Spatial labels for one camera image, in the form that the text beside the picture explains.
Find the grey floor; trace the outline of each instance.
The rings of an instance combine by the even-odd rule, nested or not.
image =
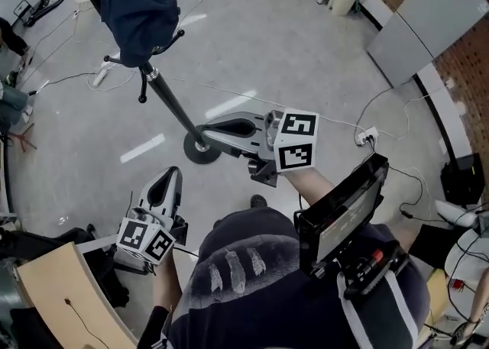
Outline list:
[[[362,15],[336,17],[316,0],[203,0],[198,6],[198,0],[178,2],[182,16],[188,14],[182,23],[186,35],[153,62],[197,124],[206,122],[206,113],[217,106],[243,98],[241,94],[254,98],[228,111],[264,114],[283,105],[352,123],[367,101],[389,86],[364,50],[377,30]],[[89,7],[82,5],[81,10]],[[36,44],[76,8],[74,0],[63,3],[26,33],[28,42]],[[39,45],[21,90],[37,89],[48,79],[94,72],[114,49],[95,10],[81,12]],[[130,75],[130,70],[112,71],[100,88],[122,83]],[[52,236],[93,223],[100,235],[114,233],[131,191],[137,196],[168,166],[183,171],[180,214],[189,222],[191,250],[199,248],[214,221],[247,208],[255,193],[292,217],[298,209],[297,194],[285,179],[276,189],[254,183],[246,160],[227,156],[208,166],[191,163],[183,154],[183,128],[154,93],[148,92],[147,103],[139,104],[139,89],[138,74],[108,92],[90,90],[86,76],[81,76],[47,86],[35,97],[30,139],[38,150],[22,153],[16,145],[9,151],[15,210],[27,229]],[[366,112],[362,126],[375,125],[402,136],[403,105],[420,96],[412,82],[382,95]],[[439,171],[445,160],[441,135],[424,101],[412,103],[408,112],[408,136],[397,141],[381,135],[377,151],[398,169],[418,175],[413,167],[417,168],[432,199],[440,198]],[[159,134],[164,135],[162,144],[121,163],[121,155]],[[317,168],[332,182],[341,182],[369,153],[368,147],[354,145],[352,127],[321,121]],[[401,202],[418,195],[416,180],[391,171],[374,221],[419,227],[401,220],[398,210]],[[428,218],[428,212],[425,192],[411,213]],[[175,258],[184,285],[193,262],[177,252]],[[131,301],[119,311],[138,336],[151,310],[151,278],[119,276],[131,290]]]

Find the black electronic device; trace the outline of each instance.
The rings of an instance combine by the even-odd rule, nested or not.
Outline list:
[[[456,205],[477,204],[485,187],[484,170],[478,153],[458,157],[442,169],[445,199]]]
[[[407,262],[397,241],[359,236],[381,203],[388,170],[387,158],[374,153],[330,193],[296,215],[300,269],[323,278],[327,265],[335,261],[348,281],[345,298],[369,293],[389,269],[397,273]]]

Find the office chair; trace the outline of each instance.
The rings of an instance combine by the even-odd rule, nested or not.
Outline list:
[[[0,260],[7,257],[35,260],[69,242],[81,244],[94,241],[94,231],[95,227],[89,225],[86,230],[73,228],[57,238],[47,238],[26,231],[5,231],[0,228]],[[140,270],[116,262],[116,250],[116,246],[113,245],[107,251],[98,249],[83,256],[111,306],[124,307],[129,301],[129,291],[119,281],[115,269],[141,275],[149,274],[150,271],[146,267]]]

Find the metal pole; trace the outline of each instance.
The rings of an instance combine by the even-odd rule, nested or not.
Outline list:
[[[197,130],[196,126],[191,122],[190,118],[183,110],[175,95],[171,92],[170,87],[168,87],[167,82],[165,82],[158,69],[147,62],[143,65],[143,71],[146,73],[148,84],[156,92],[164,104],[170,109],[179,123],[181,123],[183,127],[193,136],[193,138],[195,138],[196,143],[201,146],[202,149],[208,147],[209,145],[202,139],[202,135]]]

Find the power outlet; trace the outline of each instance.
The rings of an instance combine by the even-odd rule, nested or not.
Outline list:
[[[365,132],[357,134],[357,145],[365,145],[367,143],[367,137],[369,136],[374,139],[375,143],[377,143],[379,131],[375,126],[373,126],[372,128],[368,128]]]

